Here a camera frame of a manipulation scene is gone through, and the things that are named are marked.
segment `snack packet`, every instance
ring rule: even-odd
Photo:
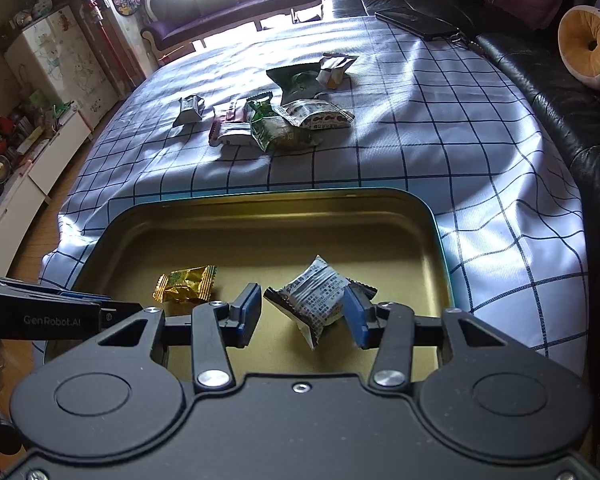
[[[184,124],[197,123],[202,120],[202,111],[205,109],[205,100],[199,95],[190,95],[180,98],[180,113],[173,121],[173,127]]]
[[[214,120],[221,123],[248,123],[249,110],[247,99],[236,99],[214,106]]]
[[[349,56],[339,52],[325,52],[324,57],[320,60],[321,70],[316,80],[329,90],[335,90],[342,83],[344,73],[357,59],[358,56]]]
[[[320,99],[300,99],[285,106],[271,105],[271,108],[293,126],[307,130],[345,128],[356,118],[353,113]]]
[[[227,146],[259,146],[256,139],[251,135],[251,124],[214,121],[209,131],[209,145],[216,147],[220,144]]]
[[[342,296],[350,283],[360,287],[370,300],[378,292],[339,275],[318,255],[295,280],[280,290],[269,287],[264,297],[298,324],[304,339],[315,349],[324,327],[342,317]]]
[[[163,274],[155,286],[154,300],[160,303],[175,301],[200,301],[211,299],[211,289],[216,278],[216,266],[174,270]]]
[[[302,63],[280,66],[267,70],[267,76],[282,88],[281,104],[285,105],[298,99],[313,99],[324,91],[316,77],[320,72],[320,63]]]
[[[302,150],[316,145],[311,133],[285,121],[274,111],[273,94],[261,94],[247,101],[254,110],[251,135],[263,152],[270,149]]]

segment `gold candy wrapper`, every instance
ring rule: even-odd
[[[154,300],[160,303],[200,300],[205,303],[211,299],[215,277],[216,266],[213,265],[163,274],[155,287]]]

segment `dark green snack bag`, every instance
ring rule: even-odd
[[[251,118],[251,135],[263,152],[281,150],[302,150],[316,145],[309,130],[292,126],[271,107],[273,94],[261,94],[247,100],[254,110]]]
[[[324,92],[325,87],[316,79],[320,70],[320,63],[302,63],[271,68],[267,76],[282,88],[281,104],[285,105],[298,99],[313,99]]]

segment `wooden floor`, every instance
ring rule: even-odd
[[[110,118],[118,110],[120,104],[111,110],[93,132],[94,140],[102,133]],[[75,178],[82,167],[85,158],[91,150],[91,143],[85,142],[75,153],[64,172],[51,190],[50,204],[42,206],[36,218],[31,223],[29,231],[20,245],[11,269],[8,273],[10,278],[22,280],[23,282],[38,282],[38,273],[42,257],[53,251],[59,242],[58,234],[58,212],[69,193]],[[33,369],[33,356],[31,342],[29,341],[4,341],[5,361],[4,383],[5,387],[0,394],[0,409],[9,413],[9,399],[13,387],[29,374]],[[24,452],[16,456],[0,455],[0,468],[5,470],[15,462]]]

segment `refrigerator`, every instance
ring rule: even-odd
[[[68,6],[25,28],[4,58],[23,88],[51,104],[74,101],[92,130],[118,101]]]

